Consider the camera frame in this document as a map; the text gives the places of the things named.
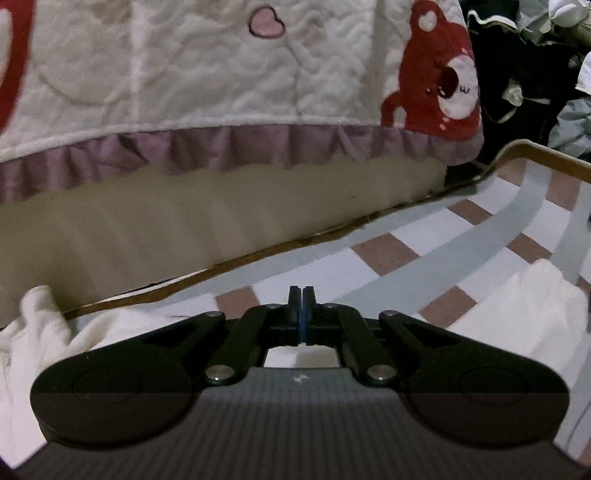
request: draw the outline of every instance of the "checkered mat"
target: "checkered mat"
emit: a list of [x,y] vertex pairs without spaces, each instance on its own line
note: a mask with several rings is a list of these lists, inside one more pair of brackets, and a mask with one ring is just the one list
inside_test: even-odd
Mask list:
[[[438,201],[384,216],[335,241],[274,255],[139,307],[174,317],[286,303],[311,285],[376,318],[394,309],[448,327],[513,273],[549,259],[591,291],[591,184],[525,160]],[[556,443],[591,463],[591,358]]]

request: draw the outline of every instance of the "purple ruffle trim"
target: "purple ruffle trim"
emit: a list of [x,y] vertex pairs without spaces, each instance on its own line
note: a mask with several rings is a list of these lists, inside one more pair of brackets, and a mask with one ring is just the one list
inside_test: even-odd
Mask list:
[[0,163],[0,203],[25,200],[152,165],[162,173],[197,168],[231,170],[247,164],[290,168],[346,155],[432,157],[446,165],[473,160],[482,133],[463,142],[386,127],[243,125],[106,135]]

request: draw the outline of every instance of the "silver bolt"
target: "silver bolt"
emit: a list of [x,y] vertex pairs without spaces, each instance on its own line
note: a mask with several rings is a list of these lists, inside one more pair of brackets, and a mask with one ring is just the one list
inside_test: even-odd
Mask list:
[[390,365],[374,365],[368,368],[368,376],[378,382],[389,382],[398,372]]
[[398,312],[396,310],[384,310],[383,312],[379,313],[379,316],[381,317],[393,317],[397,314]]
[[210,380],[222,382],[234,376],[234,369],[227,365],[212,365],[205,370],[205,376]]

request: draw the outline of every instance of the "white quilted blanket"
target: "white quilted blanket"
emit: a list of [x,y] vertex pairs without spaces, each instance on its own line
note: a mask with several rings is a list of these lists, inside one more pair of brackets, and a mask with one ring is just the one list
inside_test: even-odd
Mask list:
[[479,129],[457,0],[0,0],[0,161],[234,125]]

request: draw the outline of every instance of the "beige bed base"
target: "beige bed base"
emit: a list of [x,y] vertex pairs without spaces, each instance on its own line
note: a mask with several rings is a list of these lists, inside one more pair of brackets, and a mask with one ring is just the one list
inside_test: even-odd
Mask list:
[[199,271],[443,190],[432,159],[178,177],[150,168],[0,206],[0,327],[49,285],[61,309]]

